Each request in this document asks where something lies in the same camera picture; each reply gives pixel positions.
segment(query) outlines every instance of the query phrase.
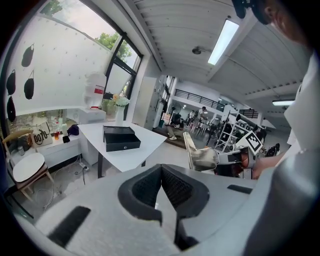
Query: railing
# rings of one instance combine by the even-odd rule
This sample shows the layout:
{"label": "railing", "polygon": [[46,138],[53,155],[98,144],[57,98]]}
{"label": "railing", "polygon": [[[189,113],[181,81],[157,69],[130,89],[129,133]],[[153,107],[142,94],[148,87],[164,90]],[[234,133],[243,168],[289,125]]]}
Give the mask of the railing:
{"label": "railing", "polygon": [[214,108],[214,109],[219,110],[221,112],[223,112],[224,108],[225,108],[225,106],[219,102],[216,102],[214,100],[211,100],[211,99],[208,99],[208,98],[205,98],[200,95],[196,95],[196,94],[184,91],[184,90],[176,89],[174,96],[185,98],[187,100],[200,103],[204,106]]}
{"label": "railing", "polygon": [[258,118],[259,113],[254,109],[241,109],[239,113],[247,118]]}

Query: white vase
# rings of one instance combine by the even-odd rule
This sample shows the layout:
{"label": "white vase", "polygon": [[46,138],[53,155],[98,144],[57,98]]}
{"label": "white vase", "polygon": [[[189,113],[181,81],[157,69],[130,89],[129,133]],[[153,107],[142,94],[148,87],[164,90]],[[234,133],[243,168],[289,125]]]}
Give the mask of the white vase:
{"label": "white vase", "polygon": [[124,122],[124,106],[116,106],[115,125],[122,126]]}

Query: white desk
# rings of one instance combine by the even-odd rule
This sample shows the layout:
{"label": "white desk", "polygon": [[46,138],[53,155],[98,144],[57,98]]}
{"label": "white desk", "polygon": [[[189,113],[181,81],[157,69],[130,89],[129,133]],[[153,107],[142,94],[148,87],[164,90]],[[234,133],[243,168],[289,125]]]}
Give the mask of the white desk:
{"label": "white desk", "polygon": [[81,124],[79,129],[87,140],[98,150],[98,178],[102,172],[103,158],[107,159],[113,166],[121,172],[126,172],[137,168],[143,164],[165,140],[166,137],[153,131],[142,128],[130,122],[123,122],[123,126],[131,127],[135,135],[141,141],[139,148],[106,152],[106,146],[103,140],[103,125],[114,126],[115,122],[102,122],[92,124]]}

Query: tree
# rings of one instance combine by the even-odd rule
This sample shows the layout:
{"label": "tree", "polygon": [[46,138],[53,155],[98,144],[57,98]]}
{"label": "tree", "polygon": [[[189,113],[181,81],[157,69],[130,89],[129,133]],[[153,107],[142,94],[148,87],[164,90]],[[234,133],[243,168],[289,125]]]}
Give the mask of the tree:
{"label": "tree", "polygon": [[[108,49],[112,49],[114,47],[117,39],[119,37],[118,33],[115,33],[113,35],[109,35],[106,33],[102,33],[99,38],[95,38],[96,41],[98,41],[103,46],[107,47]],[[119,57],[123,62],[127,63],[126,58],[130,57],[132,55],[131,50],[128,46],[128,43],[126,41],[123,41],[119,51],[117,52],[117,57]]]}
{"label": "tree", "polygon": [[52,17],[54,14],[62,10],[62,6],[58,0],[51,0],[43,9],[40,11],[41,14]]}

